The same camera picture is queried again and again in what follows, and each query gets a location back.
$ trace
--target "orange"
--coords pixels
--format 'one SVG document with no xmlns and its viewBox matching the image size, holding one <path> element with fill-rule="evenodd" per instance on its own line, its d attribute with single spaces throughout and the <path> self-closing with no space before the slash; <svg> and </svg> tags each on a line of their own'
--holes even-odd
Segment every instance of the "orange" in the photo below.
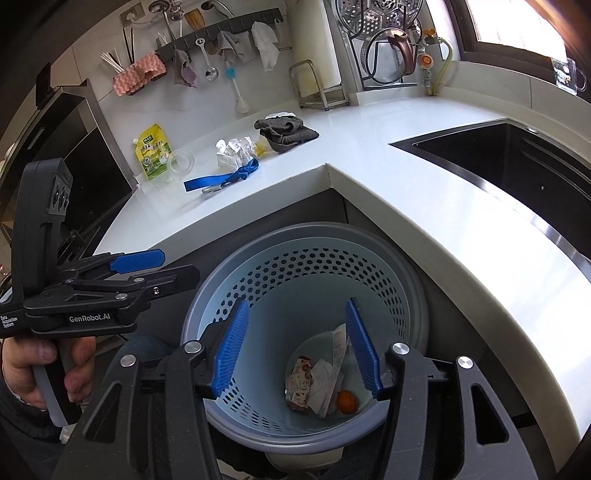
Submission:
<svg viewBox="0 0 591 480">
<path fill-rule="evenodd" d="M 349 390 L 341 390 L 336 397 L 336 406 L 345 415 L 351 415 L 359 408 L 359 402 Z"/>
</svg>

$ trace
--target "blue strap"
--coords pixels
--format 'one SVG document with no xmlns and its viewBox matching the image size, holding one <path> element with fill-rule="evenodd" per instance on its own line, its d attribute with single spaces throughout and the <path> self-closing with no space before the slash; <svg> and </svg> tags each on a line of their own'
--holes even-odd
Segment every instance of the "blue strap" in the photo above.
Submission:
<svg viewBox="0 0 591 480">
<path fill-rule="evenodd" d="M 213 187 L 214 185 L 221 185 L 222 188 L 229 183 L 237 182 L 238 180 L 246 180 L 246 178 L 258 169 L 258 160 L 253 158 L 248 164 L 240 167 L 234 173 L 225 175 L 210 175 L 209 177 L 199 177 L 198 179 L 187 180 L 184 182 L 185 190 L 191 192 L 193 190 L 202 189 L 205 187 Z"/>
</svg>

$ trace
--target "white countertop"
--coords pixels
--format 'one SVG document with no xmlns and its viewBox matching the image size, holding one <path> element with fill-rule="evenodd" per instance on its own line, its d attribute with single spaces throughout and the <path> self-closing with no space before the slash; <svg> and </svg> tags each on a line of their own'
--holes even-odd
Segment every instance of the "white countertop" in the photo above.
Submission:
<svg viewBox="0 0 591 480">
<path fill-rule="evenodd" d="M 97 253 L 161 248 L 170 263 L 332 187 L 470 320 L 528 402 L 559 468 L 591 423 L 591 283 L 510 206 L 388 145 L 506 115 L 443 98 L 298 114 L 320 138 L 265 156 L 249 179 L 213 194 L 186 193 L 181 181 L 162 176 L 143 184 Z M 536 127 L 535 119 L 516 120 Z M 198 165 L 186 178 L 219 173 L 215 141 L 256 137 L 252 123 L 245 119 L 195 142 Z"/>
</svg>

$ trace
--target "human hand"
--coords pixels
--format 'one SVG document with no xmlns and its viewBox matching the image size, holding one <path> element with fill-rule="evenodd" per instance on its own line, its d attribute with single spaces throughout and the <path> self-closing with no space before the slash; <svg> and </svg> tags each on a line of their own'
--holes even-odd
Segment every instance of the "human hand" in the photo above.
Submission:
<svg viewBox="0 0 591 480">
<path fill-rule="evenodd" d="M 84 400 L 92 391 L 92 374 L 95 368 L 95 337 L 78 338 L 70 348 L 74 368 L 64 379 L 71 402 Z M 10 390 L 33 407 L 45 409 L 45 401 L 31 366 L 48 365 L 57 358 L 53 342 L 32 337 L 14 337 L 2 345 L 2 372 Z"/>
</svg>

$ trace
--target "perforated trash bin liner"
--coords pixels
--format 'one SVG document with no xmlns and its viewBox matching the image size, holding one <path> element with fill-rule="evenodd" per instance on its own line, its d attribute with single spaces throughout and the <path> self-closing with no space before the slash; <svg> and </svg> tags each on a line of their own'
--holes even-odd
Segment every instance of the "perforated trash bin liner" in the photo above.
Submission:
<svg viewBox="0 0 591 480">
<path fill-rule="evenodd" d="M 386 418 L 373 399 L 354 416 L 320 419 L 285 402 L 286 366 L 307 339 L 345 322 L 357 297 L 378 355 L 393 342 L 424 352 L 428 311 L 412 266 L 390 245 L 341 223 L 304 223 L 264 235 L 209 275 L 189 309 L 182 341 L 223 320 L 237 299 L 251 321 L 230 387 L 205 402 L 207 418 L 231 439 L 264 452 L 303 455 L 347 445 Z"/>
</svg>

